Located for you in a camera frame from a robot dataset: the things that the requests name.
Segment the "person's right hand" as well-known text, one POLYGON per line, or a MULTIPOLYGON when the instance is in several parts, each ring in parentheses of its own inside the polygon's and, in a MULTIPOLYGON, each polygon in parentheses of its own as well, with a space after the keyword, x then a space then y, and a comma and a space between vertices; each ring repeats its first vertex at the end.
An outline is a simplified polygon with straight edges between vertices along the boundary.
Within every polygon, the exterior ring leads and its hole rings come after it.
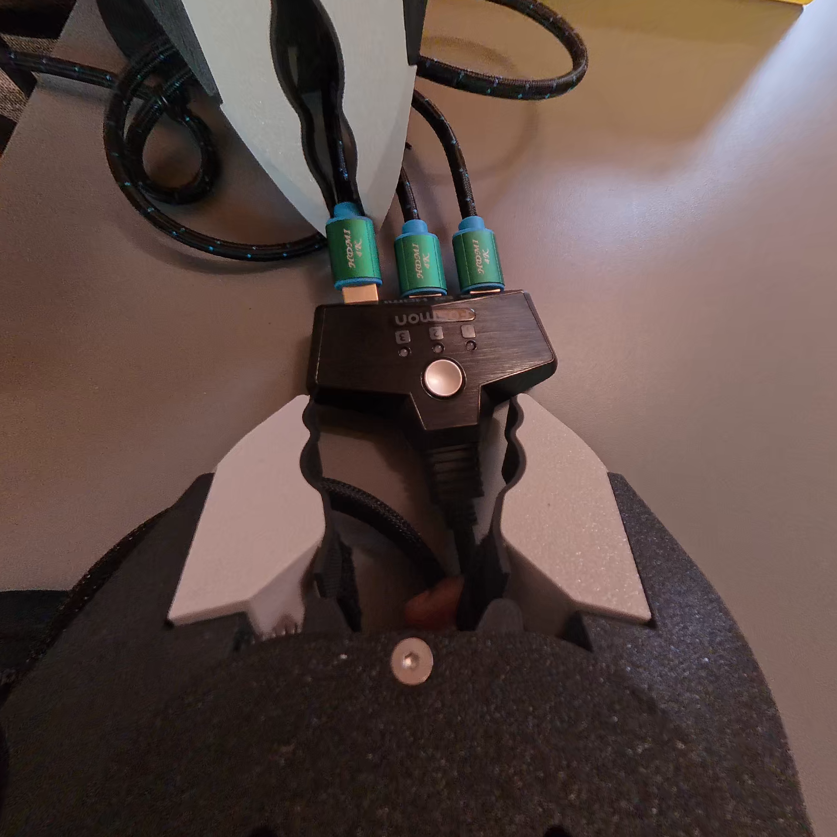
POLYGON ((461 576, 445 578, 433 588, 414 596, 404 606, 405 624, 420 631, 455 629, 464 581, 461 576))

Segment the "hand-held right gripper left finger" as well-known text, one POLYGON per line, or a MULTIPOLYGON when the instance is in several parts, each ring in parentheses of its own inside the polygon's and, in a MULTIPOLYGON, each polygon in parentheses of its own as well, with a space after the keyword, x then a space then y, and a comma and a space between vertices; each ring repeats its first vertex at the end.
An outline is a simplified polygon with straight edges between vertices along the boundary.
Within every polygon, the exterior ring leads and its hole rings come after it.
POLYGON ((302 628, 326 502, 304 464, 315 419, 299 395, 219 461, 168 611, 184 626, 244 614, 260 638, 302 628))

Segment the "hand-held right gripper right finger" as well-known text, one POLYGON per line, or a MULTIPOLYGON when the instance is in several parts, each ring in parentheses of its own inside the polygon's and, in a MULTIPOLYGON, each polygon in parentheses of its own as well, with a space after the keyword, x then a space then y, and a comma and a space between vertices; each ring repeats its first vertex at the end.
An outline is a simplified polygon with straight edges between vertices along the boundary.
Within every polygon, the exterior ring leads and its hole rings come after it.
POLYGON ((509 406, 508 451, 519 465, 499 496, 506 598, 526 631, 564 631, 589 614, 647 625, 652 611, 609 472, 570 427, 532 396, 509 406))

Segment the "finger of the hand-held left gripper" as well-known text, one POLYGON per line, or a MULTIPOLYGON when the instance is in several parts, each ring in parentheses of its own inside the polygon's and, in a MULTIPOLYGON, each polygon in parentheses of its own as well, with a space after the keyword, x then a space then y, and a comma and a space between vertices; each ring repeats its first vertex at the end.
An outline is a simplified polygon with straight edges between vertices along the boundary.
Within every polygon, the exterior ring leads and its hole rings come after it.
POLYGON ((186 14, 221 99, 255 160, 312 226, 330 215, 302 143, 302 123, 276 68, 276 9, 269 1, 187 1, 186 14))
POLYGON ((323 1, 340 55, 348 171, 365 215, 382 222, 403 163, 414 67, 401 1, 323 1))

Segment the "black brushed-metal switch box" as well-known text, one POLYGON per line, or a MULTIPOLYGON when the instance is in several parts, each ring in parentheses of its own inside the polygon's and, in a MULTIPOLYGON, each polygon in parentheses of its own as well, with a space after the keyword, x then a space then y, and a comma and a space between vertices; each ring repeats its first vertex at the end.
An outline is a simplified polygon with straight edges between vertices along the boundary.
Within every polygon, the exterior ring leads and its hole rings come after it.
POLYGON ((474 630, 504 596, 510 571, 497 535, 480 546, 476 500, 482 497, 480 442, 494 408, 549 379, 558 359, 528 293, 511 290, 453 300, 414 299, 316 309, 307 387, 316 441, 304 464, 326 502, 327 537, 312 565, 312 599, 339 613, 352 631, 361 617, 350 581, 353 568, 338 539, 334 511, 370 521, 388 539, 404 542, 433 588, 445 572, 405 521, 375 498, 360 496, 321 474, 317 407, 339 408, 392 421, 421 457, 434 504, 455 539, 465 580, 456 615, 474 630))

